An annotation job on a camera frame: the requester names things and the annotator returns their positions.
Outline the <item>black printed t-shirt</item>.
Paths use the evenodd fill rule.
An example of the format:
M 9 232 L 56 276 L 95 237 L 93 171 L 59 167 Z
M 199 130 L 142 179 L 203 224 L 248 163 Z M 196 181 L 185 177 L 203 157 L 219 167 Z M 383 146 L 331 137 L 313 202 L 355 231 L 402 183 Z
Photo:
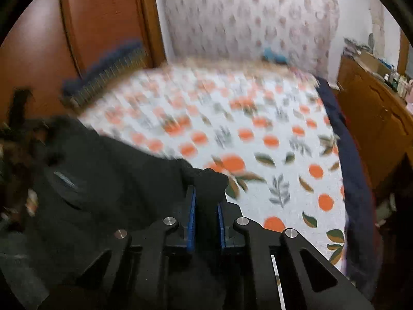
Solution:
M 1 308 L 114 309 L 115 233 L 180 218 L 195 189 L 211 224 L 227 176 L 150 155 L 69 117 L 1 129 Z

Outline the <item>navy bed skirt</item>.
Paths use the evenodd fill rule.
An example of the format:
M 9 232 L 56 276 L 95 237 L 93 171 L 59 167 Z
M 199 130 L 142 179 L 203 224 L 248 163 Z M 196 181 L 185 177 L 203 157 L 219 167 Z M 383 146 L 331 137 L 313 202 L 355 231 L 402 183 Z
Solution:
M 383 261 L 383 241 L 375 225 L 373 194 L 356 143 L 328 82 L 317 79 L 317 92 L 337 136 L 346 208 L 345 274 L 369 300 L 376 290 Z

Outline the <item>dark patterned folded garment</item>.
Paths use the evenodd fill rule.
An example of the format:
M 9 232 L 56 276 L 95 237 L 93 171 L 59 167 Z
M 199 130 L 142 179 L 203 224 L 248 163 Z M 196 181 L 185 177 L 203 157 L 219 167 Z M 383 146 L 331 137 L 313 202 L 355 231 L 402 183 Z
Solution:
M 148 54 L 140 41 L 130 41 L 110 51 L 94 63 L 78 79 L 62 85 L 62 104 L 79 110 L 94 101 L 108 85 L 131 70 L 145 66 Z

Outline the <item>navy blue folded garment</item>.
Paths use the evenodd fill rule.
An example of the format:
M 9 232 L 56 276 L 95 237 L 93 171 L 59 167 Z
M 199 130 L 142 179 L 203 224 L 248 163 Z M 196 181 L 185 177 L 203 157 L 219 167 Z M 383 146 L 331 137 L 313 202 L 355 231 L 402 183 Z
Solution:
M 132 65 L 134 60 L 145 59 L 146 49 L 140 40 L 127 41 L 117 48 L 103 54 L 97 62 L 82 74 L 79 79 L 69 79 L 62 85 L 62 95 L 69 97 L 80 92 L 88 83 L 95 82 L 98 77 L 113 78 L 126 67 Z

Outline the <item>orange print bed sheet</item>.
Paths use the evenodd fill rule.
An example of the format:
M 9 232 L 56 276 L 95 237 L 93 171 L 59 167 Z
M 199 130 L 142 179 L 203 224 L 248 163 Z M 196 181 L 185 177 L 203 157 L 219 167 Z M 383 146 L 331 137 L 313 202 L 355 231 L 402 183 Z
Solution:
M 312 76 L 174 64 L 133 73 L 80 120 L 146 152 L 225 174 L 227 200 L 245 216 L 269 230 L 298 230 L 343 269 L 338 138 Z

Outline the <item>wooden sideboard cabinet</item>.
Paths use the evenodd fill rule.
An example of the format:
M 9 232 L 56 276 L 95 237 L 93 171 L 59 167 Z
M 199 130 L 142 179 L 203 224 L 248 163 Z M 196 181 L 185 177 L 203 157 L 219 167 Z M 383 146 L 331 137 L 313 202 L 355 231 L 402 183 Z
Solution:
M 402 160 L 412 160 L 412 115 L 385 84 L 341 57 L 338 101 L 376 196 L 391 187 Z

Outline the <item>floral blanket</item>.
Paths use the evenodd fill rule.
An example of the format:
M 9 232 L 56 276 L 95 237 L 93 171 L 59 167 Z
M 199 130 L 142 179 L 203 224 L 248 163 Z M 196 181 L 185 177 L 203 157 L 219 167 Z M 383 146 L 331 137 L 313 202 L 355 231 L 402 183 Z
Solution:
M 186 57 L 175 59 L 170 62 L 163 62 L 160 65 L 166 67 L 187 67 L 191 69 L 208 69 L 229 73 L 230 71 L 242 71 L 248 76 L 262 79 L 265 74 L 274 73 L 283 79 L 308 83 L 313 87 L 318 87 L 319 82 L 310 72 L 300 70 L 294 66 L 277 64 L 262 60 L 230 60 L 230 59 L 206 59 L 202 57 Z

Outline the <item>cardboard box on cabinet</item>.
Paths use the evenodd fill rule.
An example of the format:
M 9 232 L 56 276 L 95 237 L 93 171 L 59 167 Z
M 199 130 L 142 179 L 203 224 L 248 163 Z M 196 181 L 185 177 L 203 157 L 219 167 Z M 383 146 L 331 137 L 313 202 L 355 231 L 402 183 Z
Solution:
M 391 74 L 391 70 L 368 51 L 363 50 L 355 60 L 363 69 L 372 74 L 377 74 L 381 77 Z

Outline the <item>box with blue cloth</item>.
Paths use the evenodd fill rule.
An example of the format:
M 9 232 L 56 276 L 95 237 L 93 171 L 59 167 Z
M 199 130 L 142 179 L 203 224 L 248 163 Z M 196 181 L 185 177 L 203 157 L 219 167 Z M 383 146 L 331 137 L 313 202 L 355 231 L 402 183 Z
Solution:
M 288 59 L 277 52 L 274 52 L 271 48 L 265 48 L 262 55 L 262 60 L 272 64 L 288 64 Z

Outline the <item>stack of papers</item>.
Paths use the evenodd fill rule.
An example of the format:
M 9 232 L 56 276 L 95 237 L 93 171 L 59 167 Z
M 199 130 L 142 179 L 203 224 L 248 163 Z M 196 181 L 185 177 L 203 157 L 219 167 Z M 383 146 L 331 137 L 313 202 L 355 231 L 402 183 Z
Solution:
M 362 52 L 371 53 L 371 48 L 368 45 L 359 43 L 352 38 L 344 37 L 344 47 L 342 54 L 350 59 L 359 57 Z

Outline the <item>pink circle pattern curtain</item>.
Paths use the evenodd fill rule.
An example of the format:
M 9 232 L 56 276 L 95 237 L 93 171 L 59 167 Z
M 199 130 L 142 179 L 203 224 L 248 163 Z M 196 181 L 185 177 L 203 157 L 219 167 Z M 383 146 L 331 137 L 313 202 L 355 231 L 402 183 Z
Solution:
M 327 78 L 337 0 L 162 0 L 178 57 L 256 60 L 271 51 Z

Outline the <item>beige tied window curtain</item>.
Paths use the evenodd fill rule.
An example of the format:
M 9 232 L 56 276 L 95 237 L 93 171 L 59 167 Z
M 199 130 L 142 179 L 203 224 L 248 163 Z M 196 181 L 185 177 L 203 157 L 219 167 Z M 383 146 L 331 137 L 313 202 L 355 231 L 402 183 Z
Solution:
M 384 58 L 384 7 L 380 0 L 370 0 L 370 14 L 372 18 L 372 37 L 374 39 L 373 54 L 375 57 Z

